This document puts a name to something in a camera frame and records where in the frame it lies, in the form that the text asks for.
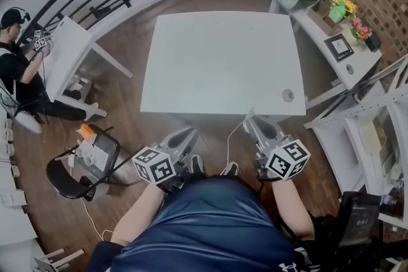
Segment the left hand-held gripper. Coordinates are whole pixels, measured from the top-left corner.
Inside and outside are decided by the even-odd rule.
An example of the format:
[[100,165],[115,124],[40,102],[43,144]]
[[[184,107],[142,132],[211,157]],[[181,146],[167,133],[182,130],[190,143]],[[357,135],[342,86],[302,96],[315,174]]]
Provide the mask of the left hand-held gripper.
[[184,160],[197,139],[196,128],[179,129],[167,135],[160,144],[142,148],[132,156],[132,162],[143,180],[172,193],[185,184],[188,172]]

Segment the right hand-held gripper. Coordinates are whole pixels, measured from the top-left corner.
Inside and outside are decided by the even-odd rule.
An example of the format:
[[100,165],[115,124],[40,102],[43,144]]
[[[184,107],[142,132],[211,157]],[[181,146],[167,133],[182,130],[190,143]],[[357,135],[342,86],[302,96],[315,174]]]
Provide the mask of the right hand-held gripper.
[[310,152],[300,140],[286,135],[278,123],[266,117],[251,117],[243,126],[258,149],[254,161],[258,180],[291,179],[308,163]]

